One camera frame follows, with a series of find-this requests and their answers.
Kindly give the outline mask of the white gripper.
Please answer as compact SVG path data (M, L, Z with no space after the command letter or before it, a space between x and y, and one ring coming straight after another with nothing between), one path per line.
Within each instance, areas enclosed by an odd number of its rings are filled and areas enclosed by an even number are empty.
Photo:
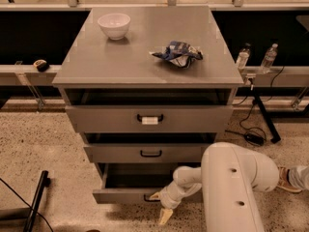
M190 184L188 188L179 186L173 181L168 186L164 187L160 192L156 192L149 197L150 201L159 201L164 207L160 210L159 225L165 225L173 215L173 210L176 209L182 200L195 194L201 189L200 183Z

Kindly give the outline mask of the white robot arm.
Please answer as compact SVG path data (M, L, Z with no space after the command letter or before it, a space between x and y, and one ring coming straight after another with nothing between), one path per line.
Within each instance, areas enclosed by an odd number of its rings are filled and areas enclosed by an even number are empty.
M161 203L165 224L182 200L203 193L207 232L265 232L254 193L276 188L279 171L268 156L218 142L204 152L199 167L181 166L173 181L150 199Z

